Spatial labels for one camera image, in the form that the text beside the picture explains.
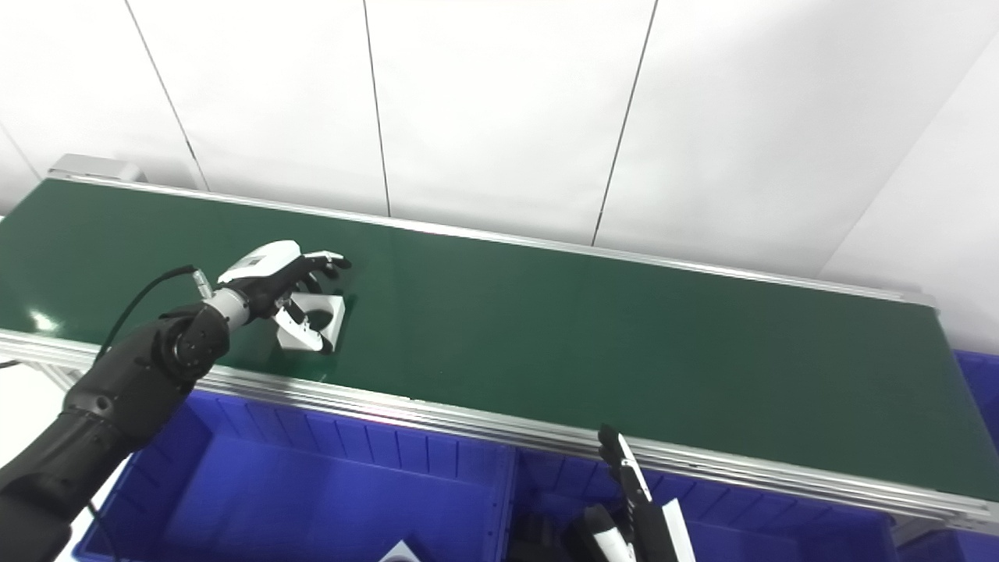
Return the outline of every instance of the panel seam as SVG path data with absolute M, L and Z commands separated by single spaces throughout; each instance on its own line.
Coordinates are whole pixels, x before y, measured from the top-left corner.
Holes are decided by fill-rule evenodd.
M 614 155 L 610 159 L 610 171 L 607 173 L 607 184 L 603 188 L 603 198 L 600 200 L 600 212 L 596 215 L 596 225 L 593 227 L 593 238 L 589 241 L 590 246 L 596 245 L 596 233 L 600 230 L 600 221 L 603 220 L 603 209 L 607 205 L 607 194 L 610 193 L 610 182 L 614 177 L 614 167 L 617 165 L 617 155 L 621 150 L 621 141 L 624 140 L 624 129 L 627 127 L 627 117 L 631 112 L 631 102 L 634 100 L 634 91 L 638 86 L 638 76 L 641 74 L 641 64 L 645 60 L 645 49 L 648 47 L 648 37 L 652 34 L 652 23 L 655 21 L 655 9 L 659 6 L 659 0 L 652 2 L 652 13 L 648 17 L 648 28 L 645 29 L 645 39 L 641 43 L 641 52 L 638 54 L 638 65 L 634 70 L 634 80 L 631 81 L 631 91 L 627 96 L 627 105 L 624 106 L 624 119 L 621 121 L 621 129 L 617 134 L 617 143 L 614 145 Z
M 21 145 L 17 144 L 17 142 L 14 140 L 14 137 L 11 136 L 10 130 L 8 130 L 3 123 L 0 123 L 0 133 L 3 133 L 3 136 L 6 137 L 8 141 L 10 141 L 10 145 L 14 147 L 14 151 L 17 152 L 17 155 L 20 156 L 21 160 L 24 161 L 24 165 L 27 166 L 29 170 L 31 170 L 31 174 L 35 176 L 35 179 L 38 180 L 39 182 L 42 181 L 42 176 L 39 175 L 38 170 L 36 170 L 35 167 L 31 165 L 31 161 L 28 160 L 28 155 L 25 154 L 23 150 L 21 150 Z
M 368 23 L 368 0 L 361 0 L 365 10 L 365 37 L 368 39 L 368 63 L 372 71 L 372 95 L 375 98 L 375 124 L 378 127 L 378 149 L 382 157 L 382 181 L 385 184 L 385 210 L 392 216 L 392 200 L 389 198 L 389 172 L 385 165 L 385 142 L 382 140 L 382 112 L 378 105 L 378 84 L 375 80 L 375 54 L 372 52 L 372 31 Z
M 174 120 L 177 122 L 177 128 L 180 129 L 181 136 L 184 137 L 184 144 L 187 146 L 188 153 L 191 154 L 191 159 L 194 160 L 194 165 L 198 168 L 198 175 L 201 176 L 202 184 L 205 186 L 206 191 L 211 192 L 212 188 L 208 185 L 208 178 L 205 177 L 205 171 L 201 169 L 201 162 L 198 161 L 198 155 L 194 153 L 194 147 L 191 146 L 191 139 L 188 137 L 184 124 L 181 123 L 181 116 L 177 113 L 177 107 L 174 105 L 173 98 L 170 97 L 170 92 L 167 91 L 167 84 L 163 81 L 163 75 L 160 74 L 160 67 L 156 65 L 156 60 L 153 59 L 153 52 L 150 51 L 149 43 L 146 42 L 146 36 L 142 33 L 142 28 L 139 27 L 139 20 L 135 17 L 135 12 L 132 11 L 132 4 L 129 3 L 129 0 L 122 1 L 125 2 L 125 8 L 128 9 L 129 17 L 132 18 L 132 25 L 135 26 L 136 33 L 139 34 L 139 40 L 142 41 L 142 47 L 146 50 L 146 57 L 149 58 L 149 64 L 153 67 L 153 72 L 156 74 L 156 79 L 160 83 L 163 95 L 167 98 L 167 104 L 170 106 L 170 111 L 174 114 Z

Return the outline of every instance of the black robotic arm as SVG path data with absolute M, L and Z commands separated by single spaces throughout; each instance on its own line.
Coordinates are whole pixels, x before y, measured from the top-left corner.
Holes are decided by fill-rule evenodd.
M 312 273 L 333 278 L 336 267 L 350 263 L 330 252 L 303 255 L 292 241 L 268 244 L 223 274 L 205 300 L 167 312 L 110 348 L 69 390 L 56 420 L 0 468 L 0 560 L 55 559 L 73 519 L 229 351 L 231 332 L 289 314 L 302 337 L 319 336 L 290 295 L 299 282 L 318 290 Z

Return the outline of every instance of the black cable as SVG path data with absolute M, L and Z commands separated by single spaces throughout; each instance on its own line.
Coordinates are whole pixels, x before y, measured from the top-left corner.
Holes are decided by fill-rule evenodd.
M 115 548 L 115 542 L 111 540 L 111 533 L 108 532 L 108 528 L 104 526 L 104 518 L 94 507 L 94 502 L 87 502 L 87 511 L 90 512 L 90 516 L 94 518 L 94 523 L 97 523 L 97 528 L 104 535 L 104 542 L 108 543 L 108 550 L 111 551 L 111 560 L 114 562 L 121 562 L 121 557 L 118 556 L 118 549 Z
M 146 295 L 148 295 L 150 291 L 167 279 L 180 277 L 181 275 L 188 275 L 197 270 L 198 269 L 193 265 L 185 265 L 183 267 L 171 269 L 170 271 L 150 281 L 149 284 L 139 291 L 139 294 L 132 299 L 132 302 L 125 307 L 125 310 L 122 311 L 121 315 L 118 316 L 118 320 L 111 328 L 111 331 L 108 332 L 108 337 L 104 340 L 104 345 L 102 345 L 101 350 L 97 352 L 97 356 L 94 358 L 94 363 L 97 363 L 97 361 L 100 360 L 101 357 L 104 357 L 104 354 L 108 352 L 111 344 L 115 341 L 115 336 L 118 335 L 118 331 L 121 330 L 123 325 L 125 325 L 125 321 L 128 320 L 129 315 L 132 314 L 135 307 L 139 306 L 139 303 L 142 302 L 142 299 L 146 298 Z M 111 532 L 108 531 L 107 526 L 104 524 L 104 518 L 101 516 L 100 512 L 97 511 L 97 508 L 94 507 L 93 502 L 87 503 L 87 511 L 89 511 L 91 517 L 94 518 L 94 523 L 97 524 L 97 528 L 101 531 L 101 535 L 104 536 L 104 541 L 108 543 L 108 550 L 111 551 L 112 561 L 121 562 L 121 557 L 118 556 L 118 549 L 115 548 L 115 543 L 111 540 Z
M 136 295 L 134 299 L 132 299 L 132 302 L 130 302 L 128 307 L 125 308 L 125 311 L 122 312 L 121 316 L 118 317 L 118 321 L 115 322 L 114 327 L 111 328 L 111 332 L 108 333 L 107 339 L 104 340 L 104 345 L 102 345 L 101 350 L 97 352 L 97 357 L 94 358 L 94 362 L 96 363 L 101 357 L 104 357 L 104 354 L 108 352 L 108 348 L 111 347 L 111 342 L 115 341 L 115 336 L 118 335 L 118 330 L 121 330 L 122 325 L 124 325 L 125 321 L 128 319 L 129 314 L 132 314 L 132 311 L 135 309 L 135 307 L 139 305 L 142 299 L 146 298 L 146 295 L 149 294 L 149 292 L 152 291 L 154 287 L 156 287 L 160 283 L 163 283 L 167 279 L 180 277 L 181 275 L 190 275 L 197 270 L 198 268 L 196 268 L 193 265 L 185 265 L 184 267 L 171 269 L 170 271 L 150 281 L 149 285 L 146 285 L 146 287 L 143 288 L 143 290 L 139 291 L 139 294 Z

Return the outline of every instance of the blue plastic crate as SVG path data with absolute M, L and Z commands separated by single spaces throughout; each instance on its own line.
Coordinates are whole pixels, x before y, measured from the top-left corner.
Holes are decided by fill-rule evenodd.
M 143 562 L 377 562 L 400 539 L 427 562 L 499 562 L 512 448 L 194 393 L 105 502 Z M 94 526 L 80 560 L 110 556 Z
M 679 498 L 698 562 L 894 562 L 883 514 L 644 471 L 652 499 Z M 622 507 L 597 461 L 520 451 L 514 517 L 547 515 L 560 532 L 584 507 Z

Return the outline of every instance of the white wall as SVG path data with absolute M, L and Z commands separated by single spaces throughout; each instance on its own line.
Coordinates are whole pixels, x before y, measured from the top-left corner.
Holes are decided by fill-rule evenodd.
M 995 0 L 3 3 L 0 213 L 88 153 L 158 183 L 922 287 L 955 345 L 999 353 L 997 31 Z

